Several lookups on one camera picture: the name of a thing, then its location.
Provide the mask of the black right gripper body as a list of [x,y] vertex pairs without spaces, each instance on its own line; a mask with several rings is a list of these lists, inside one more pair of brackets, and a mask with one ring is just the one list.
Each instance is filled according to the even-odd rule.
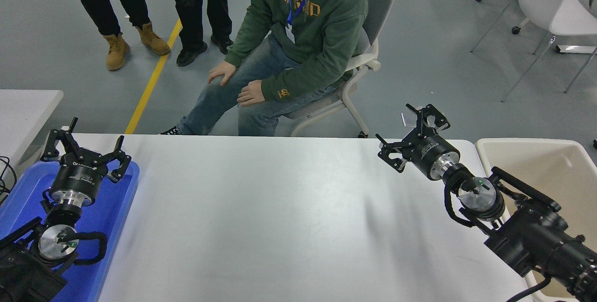
[[460,151],[441,136],[429,136],[407,149],[410,162],[426,177],[437,181],[449,167],[460,161]]

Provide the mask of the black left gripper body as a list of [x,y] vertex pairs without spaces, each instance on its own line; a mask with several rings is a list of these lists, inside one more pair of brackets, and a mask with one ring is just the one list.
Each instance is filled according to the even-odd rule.
[[98,155],[65,154],[60,159],[60,169],[51,185],[51,195],[57,197],[68,191],[83,193],[87,197],[96,197],[107,175],[107,161]]

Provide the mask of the person's right hand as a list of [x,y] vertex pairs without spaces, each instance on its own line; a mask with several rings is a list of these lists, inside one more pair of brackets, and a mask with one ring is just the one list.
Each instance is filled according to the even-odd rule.
[[208,84],[212,83],[216,78],[220,78],[219,85],[224,86],[236,72],[237,67],[234,64],[223,60],[212,68],[208,73]]

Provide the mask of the person's left hand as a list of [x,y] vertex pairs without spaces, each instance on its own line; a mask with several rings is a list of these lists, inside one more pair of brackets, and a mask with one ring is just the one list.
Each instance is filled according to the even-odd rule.
[[239,95],[237,96],[237,103],[243,107],[258,104],[264,101],[265,98],[262,92],[262,80],[260,79],[250,81],[241,89]]

